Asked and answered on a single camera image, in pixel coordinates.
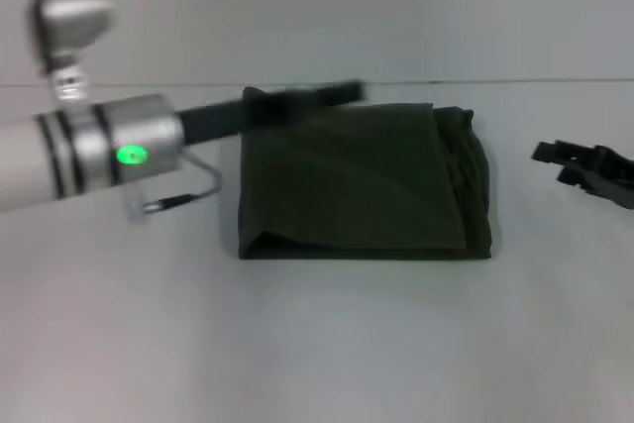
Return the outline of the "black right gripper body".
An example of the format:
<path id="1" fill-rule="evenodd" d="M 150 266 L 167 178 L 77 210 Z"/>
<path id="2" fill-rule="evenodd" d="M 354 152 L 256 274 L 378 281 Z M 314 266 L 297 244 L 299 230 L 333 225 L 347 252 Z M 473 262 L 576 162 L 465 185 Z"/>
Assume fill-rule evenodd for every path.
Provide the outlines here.
<path id="1" fill-rule="evenodd" d="M 605 146 L 580 147 L 579 188 L 585 193 L 633 208 L 633 160 Z"/>

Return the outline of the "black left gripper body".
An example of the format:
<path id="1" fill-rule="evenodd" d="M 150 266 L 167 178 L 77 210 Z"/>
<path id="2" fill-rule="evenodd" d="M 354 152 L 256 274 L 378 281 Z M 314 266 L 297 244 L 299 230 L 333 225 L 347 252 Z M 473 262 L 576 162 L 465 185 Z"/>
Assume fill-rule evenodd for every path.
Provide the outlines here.
<path id="1" fill-rule="evenodd" d="M 194 146 L 244 134 L 254 126 L 259 100 L 243 98 L 178 111 L 183 144 Z"/>

